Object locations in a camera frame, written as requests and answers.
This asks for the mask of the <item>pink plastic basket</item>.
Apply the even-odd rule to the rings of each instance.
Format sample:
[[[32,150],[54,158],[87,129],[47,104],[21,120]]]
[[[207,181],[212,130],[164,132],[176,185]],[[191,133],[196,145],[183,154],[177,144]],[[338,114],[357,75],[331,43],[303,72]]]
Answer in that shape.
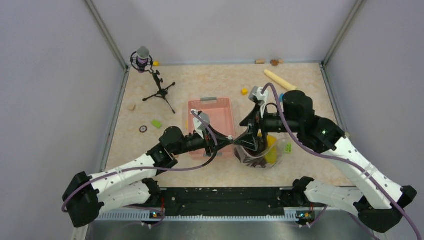
[[[207,114],[211,126],[219,133],[225,136],[236,136],[232,105],[228,97],[205,97],[188,101],[186,129],[189,133],[195,130],[192,110]]]

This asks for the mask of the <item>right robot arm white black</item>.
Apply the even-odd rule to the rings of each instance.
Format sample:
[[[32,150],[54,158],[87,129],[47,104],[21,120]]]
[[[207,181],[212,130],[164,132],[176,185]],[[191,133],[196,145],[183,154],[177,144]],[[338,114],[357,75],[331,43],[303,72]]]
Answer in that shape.
[[[347,189],[303,177],[293,184],[297,205],[317,203],[340,209],[378,233],[386,233],[403,219],[417,230],[405,210],[417,196],[412,186],[401,186],[381,173],[336,123],[315,114],[313,101],[304,92],[285,93],[275,113],[268,112],[268,96],[262,87],[251,91],[249,99],[255,106],[241,121],[246,132],[235,144],[248,157],[264,159],[273,147],[267,135],[287,133],[306,152],[331,162],[354,185]]]

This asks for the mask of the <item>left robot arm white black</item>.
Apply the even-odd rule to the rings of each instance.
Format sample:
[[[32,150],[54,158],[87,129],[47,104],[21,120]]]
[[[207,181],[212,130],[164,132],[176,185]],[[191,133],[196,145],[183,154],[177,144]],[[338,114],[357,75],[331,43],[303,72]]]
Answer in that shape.
[[[153,178],[176,172],[176,156],[204,149],[209,164],[219,150],[233,142],[231,135],[211,126],[188,135],[179,127],[168,127],[159,143],[135,160],[104,172],[75,174],[62,196],[62,211],[75,228],[81,228],[114,209],[142,204],[154,207],[160,202],[161,189]]]

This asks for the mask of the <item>clear zip top bag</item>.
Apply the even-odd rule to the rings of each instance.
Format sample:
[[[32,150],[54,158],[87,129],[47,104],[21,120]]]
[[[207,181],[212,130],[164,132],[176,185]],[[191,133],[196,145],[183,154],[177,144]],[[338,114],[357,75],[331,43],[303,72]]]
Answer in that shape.
[[[258,140],[257,151],[236,145],[234,147],[235,157],[240,163],[250,168],[266,169],[277,165],[282,160],[286,140],[269,134],[264,140],[261,133],[256,139]]]

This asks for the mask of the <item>dark maroon toy fruit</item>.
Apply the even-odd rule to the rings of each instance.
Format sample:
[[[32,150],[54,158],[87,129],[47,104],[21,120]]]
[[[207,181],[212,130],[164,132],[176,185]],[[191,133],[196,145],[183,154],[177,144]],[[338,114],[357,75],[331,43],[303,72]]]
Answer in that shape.
[[[259,155],[265,151],[267,143],[262,138],[258,140],[258,150],[250,150],[240,145],[236,145],[234,148],[234,155],[240,161],[240,163],[250,168],[261,168],[267,167],[267,163],[264,158],[260,158]]]

